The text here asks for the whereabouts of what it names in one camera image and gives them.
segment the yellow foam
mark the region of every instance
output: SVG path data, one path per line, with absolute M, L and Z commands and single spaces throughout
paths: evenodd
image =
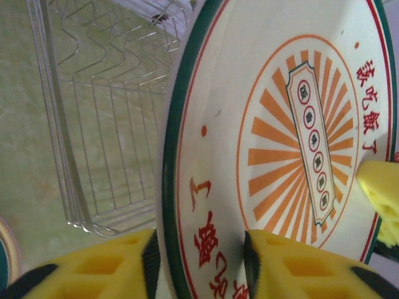
M 371 270 L 363 263 L 264 230 L 248 233 L 261 265 L 255 299 L 380 298 L 351 271 Z
M 147 298 L 142 252 L 153 232 L 128 234 L 48 261 L 59 268 L 24 299 Z
M 399 163 L 364 161 L 356 178 L 383 219 L 378 239 L 389 247 L 399 244 Z

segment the dish rack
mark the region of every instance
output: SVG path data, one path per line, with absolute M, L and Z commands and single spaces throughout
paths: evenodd
M 163 95 L 192 4 L 27 0 L 69 224 L 154 227 Z

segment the ceramic plate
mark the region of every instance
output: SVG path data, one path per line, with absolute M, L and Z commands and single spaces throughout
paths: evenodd
M 246 298 L 246 229 L 368 260 L 355 173 L 396 132 L 380 1 L 206 1 L 175 75 L 158 228 L 178 298 Z
M 0 290 L 19 277 L 20 256 L 7 224 L 0 218 Z

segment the orange sunburst pattern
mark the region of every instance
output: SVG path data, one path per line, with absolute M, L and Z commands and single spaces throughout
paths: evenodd
M 312 212 L 309 176 L 304 164 L 306 153 L 299 142 L 300 133 L 286 89 L 287 73 L 304 62 L 314 70 L 329 149 L 324 162 L 330 163 L 334 177 L 334 203 L 328 218 L 320 224 L 316 224 Z M 350 84 L 345 83 L 343 74 L 345 69 L 339 69 L 332 58 L 320 51 L 303 50 L 289 56 L 285 64 L 272 73 L 274 86 L 264 89 L 261 95 L 262 108 L 273 117 L 270 121 L 254 117 L 251 133 L 272 141 L 274 147 L 248 149 L 248 166 L 265 169 L 248 180 L 248 190 L 250 197 L 265 194 L 257 200 L 253 213 L 268 231 L 313 244 L 329 233 L 329 227 L 342 212 L 345 188 L 353 176 L 351 168 L 355 162 L 348 153 L 357 146 L 352 132 L 358 123 L 350 113 L 353 99 L 348 95 Z

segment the yellow sponge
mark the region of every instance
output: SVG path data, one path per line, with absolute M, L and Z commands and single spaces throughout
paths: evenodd
M 356 178 L 382 218 L 378 239 L 388 247 L 399 244 L 399 163 L 364 161 Z
M 244 262 L 250 299 L 399 298 L 365 264 L 264 230 L 246 232 Z
M 159 269 L 156 232 L 143 230 L 50 260 L 0 298 L 152 299 Z

